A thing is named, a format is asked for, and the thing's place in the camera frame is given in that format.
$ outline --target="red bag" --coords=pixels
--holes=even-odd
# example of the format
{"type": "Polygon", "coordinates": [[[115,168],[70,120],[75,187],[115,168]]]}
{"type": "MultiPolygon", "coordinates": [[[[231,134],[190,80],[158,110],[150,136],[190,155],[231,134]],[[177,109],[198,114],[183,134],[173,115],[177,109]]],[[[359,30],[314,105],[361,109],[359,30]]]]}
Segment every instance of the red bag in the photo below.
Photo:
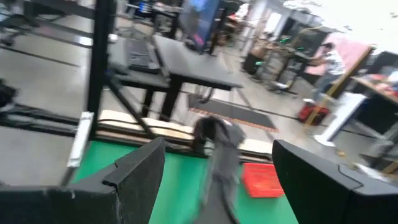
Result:
{"type": "Polygon", "coordinates": [[[328,116],[328,114],[330,112],[330,110],[328,108],[324,108],[324,107],[320,108],[319,106],[316,106],[313,103],[305,103],[303,108],[300,110],[300,112],[298,112],[298,115],[297,115],[298,121],[300,121],[301,123],[307,122],[307,119],[309,119],[310,115],[315,110],[318,110],[318,113],[317,113],[317,115],[315,115],[314,119],[309,124],[312,126],[318,126],[323,121],[323,119],[325,119],[326,116],[328,116]]]}

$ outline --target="red plastic crate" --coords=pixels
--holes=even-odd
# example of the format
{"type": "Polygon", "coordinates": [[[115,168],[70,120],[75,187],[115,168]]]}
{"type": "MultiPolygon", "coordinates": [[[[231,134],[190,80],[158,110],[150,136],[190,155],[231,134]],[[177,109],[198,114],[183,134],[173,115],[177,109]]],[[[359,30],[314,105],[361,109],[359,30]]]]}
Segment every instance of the red plastic crate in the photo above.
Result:
{"type": "Polygon", "coordinates": [[[284,194],[272,164],[243,164],[243,183],[251,197],[280,197],[284,194]]]}

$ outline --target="pink panel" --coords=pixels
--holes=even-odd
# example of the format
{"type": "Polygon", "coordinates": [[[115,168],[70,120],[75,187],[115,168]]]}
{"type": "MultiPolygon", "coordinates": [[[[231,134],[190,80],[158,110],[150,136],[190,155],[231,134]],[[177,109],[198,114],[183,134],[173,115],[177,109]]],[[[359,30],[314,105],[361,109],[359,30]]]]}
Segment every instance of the pink panel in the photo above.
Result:
{"type": "MultiPolygon", "coordinates": [[[[327,42],[332,42],[336,45],[336,50],[340,54],[341,58],[343,58],[347,72],[350,71],[363,54],[368,52],[371,48],[371,46],[367,44],[363,44],[355,40],[349,40],[343,34],[339,33],[329,34],[324,43],[327,42]]],[[[318,49],[315,56],[319,56],[320,51],[321,48],[318,49]]],[[[305,69],[305,72],[311,75],[323,75],[325,72],[325,66],[309,66],[305,69]]]]}

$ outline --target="green mat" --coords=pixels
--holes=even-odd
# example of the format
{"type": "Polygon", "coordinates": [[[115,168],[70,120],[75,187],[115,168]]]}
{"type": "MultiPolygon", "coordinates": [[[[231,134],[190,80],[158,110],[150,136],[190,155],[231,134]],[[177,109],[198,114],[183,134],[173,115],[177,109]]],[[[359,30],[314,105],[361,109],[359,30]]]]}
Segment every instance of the green mat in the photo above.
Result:
{"type": "MultiPolygon", "coordinates": [[[[85,178],[135,150],[134,147],[93,142],[87,150],[76,180],[85,178]]],[[[167,153],[160,190],[150,224],[186,224],[199,208],[206,159],[167,153]]],[[[235,214],[242,224],[296,224],[286,197],[251,198],[241,184],[235,214]]]]}

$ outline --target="monitor screen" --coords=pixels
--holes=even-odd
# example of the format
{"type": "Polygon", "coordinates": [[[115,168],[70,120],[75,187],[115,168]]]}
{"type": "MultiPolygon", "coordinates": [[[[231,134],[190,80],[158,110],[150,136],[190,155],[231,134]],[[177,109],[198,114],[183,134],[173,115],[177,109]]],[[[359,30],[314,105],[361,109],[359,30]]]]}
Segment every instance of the monitor screen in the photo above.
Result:
{"type": "Polygon", "coordinates": [[[199,52],[203,51],[210,38],[219,4],[220,0],[185,0],[182,6],[180,24],[199,52]]]}

